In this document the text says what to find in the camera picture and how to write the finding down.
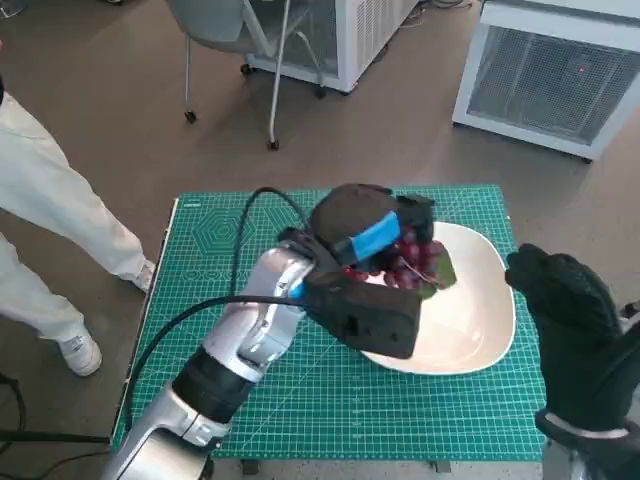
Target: chair leg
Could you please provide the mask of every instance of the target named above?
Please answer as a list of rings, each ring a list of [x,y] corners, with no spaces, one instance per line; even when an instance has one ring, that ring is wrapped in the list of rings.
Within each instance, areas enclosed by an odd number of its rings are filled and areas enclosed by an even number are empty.
[[[316,73],[318,74],[318,86],[322,90],[324,88],[324,74],[322,73],[322,68],[320,68],[320,62],[318,61],[318,57],[316,53],[313,51],[313,48],[311,47],[311,42],[309,42],[309,39],[301,30],[296,31],[296,36],[300,40],[302,40],[302,42],[307,47],[307,51],[309,52],[311,61],[313,61],[313,65],[316,67]]]
[[[280,34],[280,45],[278,47],[278,58],[276,61],[276,76],[273,81],[273,97],[271,99],[271,114],[269,116],[269,150],[278,150],[280,142],[276,139],[276,113],[278,111],[278,94],[280,93],[280,77],[282,76],[282,58],[284,57],[284,45],[287,40],[287,26],[289,24],[289,7],[291,0],[285,0],[284,15],[282,18],[282,33]]]
[[[191,38],[185,35],[185,68],[184,68],[184,116],[189,123],[197,120],[191,109]]]

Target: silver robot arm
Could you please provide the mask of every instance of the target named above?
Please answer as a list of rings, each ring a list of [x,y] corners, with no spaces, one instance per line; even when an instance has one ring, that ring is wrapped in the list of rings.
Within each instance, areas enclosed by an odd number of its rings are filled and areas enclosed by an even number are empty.
[[[245,295],[286,297],[313,262],[287,248],[262,255]],[[200,480],[213,473],[231,417],[289,348],[297,307],[230,304],[175,380],[168,382],[110,458],[103,480]]]

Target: white pants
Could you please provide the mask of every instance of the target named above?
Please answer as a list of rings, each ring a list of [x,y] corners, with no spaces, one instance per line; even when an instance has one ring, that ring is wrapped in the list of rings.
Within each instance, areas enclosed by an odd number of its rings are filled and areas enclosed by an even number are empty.
[[[123,279],[142,270],[145,257],[138,238],[69,166],[45,128],[6,92],[0,105],[0,208],[70,239]],[[64,259],[59,261],[63,268]],[[51,339],[64,339],[84,320],[67,299],[52,294],[20,263],[2,234],[0,315]]]

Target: grape bunch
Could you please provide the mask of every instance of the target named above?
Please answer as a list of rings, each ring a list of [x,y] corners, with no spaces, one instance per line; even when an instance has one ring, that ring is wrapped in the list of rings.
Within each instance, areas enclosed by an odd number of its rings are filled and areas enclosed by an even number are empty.
[[[403,229],[402,236],[385,252],[390,258],[389,268],[384,272],[385,284],[407,290],[418,290],[425,286],[439,288],[438,262],[445,252],[442,243],[420,242],[412,228]],[[366,281],[369,275],[380,274],[358,272],[353,267],[347,267],[344,271],[360,281]]]

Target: blue tape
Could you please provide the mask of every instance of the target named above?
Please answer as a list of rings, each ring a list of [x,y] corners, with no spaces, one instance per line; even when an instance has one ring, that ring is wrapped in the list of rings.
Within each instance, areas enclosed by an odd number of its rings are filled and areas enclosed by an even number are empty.
[[[396,212],[390,212],[375,225],[351,239],[356,260],[361,262],[384,250],[400,237],[400,222]]]

